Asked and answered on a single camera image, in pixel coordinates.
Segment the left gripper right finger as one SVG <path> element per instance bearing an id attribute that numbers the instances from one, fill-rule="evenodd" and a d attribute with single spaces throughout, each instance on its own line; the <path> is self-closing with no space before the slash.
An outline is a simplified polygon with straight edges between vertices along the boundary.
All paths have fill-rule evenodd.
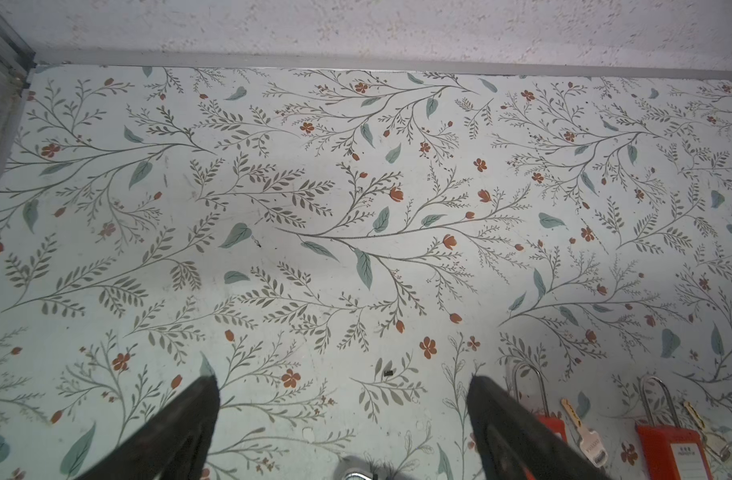
<path id="1" fill-rule="evenodd" d="M 492 379 L 474 376 L 466 404 L 487 480 L 607 477 Z"/>

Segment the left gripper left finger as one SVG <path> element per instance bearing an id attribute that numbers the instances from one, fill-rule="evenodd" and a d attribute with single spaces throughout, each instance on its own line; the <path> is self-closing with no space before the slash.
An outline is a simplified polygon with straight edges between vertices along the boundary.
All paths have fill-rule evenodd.
<path id="1" fill-rule="evenodd" d="M 201 376 L 82 479 L 199 479 L 220 408 L 216 377 Z"/>

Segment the red padlock with property label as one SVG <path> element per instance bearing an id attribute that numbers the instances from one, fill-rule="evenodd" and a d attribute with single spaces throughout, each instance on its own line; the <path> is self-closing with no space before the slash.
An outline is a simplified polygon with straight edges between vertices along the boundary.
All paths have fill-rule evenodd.
<path id="1" fill-rule="evenodd" d="M 673 425 L 655 422 L 647 395 L 647 384 L 655 382 L 662 390 Z M 656 376 L 645 375 L 639 382 L 641 402 L 647 424 L 638 424 L 639 436 L 649 478 L 652 480 L 712 479 L 700 434 L 683 428 L 667 386 Z"/>

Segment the black padlock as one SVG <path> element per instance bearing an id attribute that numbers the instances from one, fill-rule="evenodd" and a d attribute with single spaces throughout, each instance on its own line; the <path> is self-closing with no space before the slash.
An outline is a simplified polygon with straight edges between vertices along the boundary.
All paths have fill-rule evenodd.
<path id="1" fill-rule="evenodd" d="M 346 456 L 337 464 L 333 480 L 395 480 L 400 474 L 388 463 Z"/>

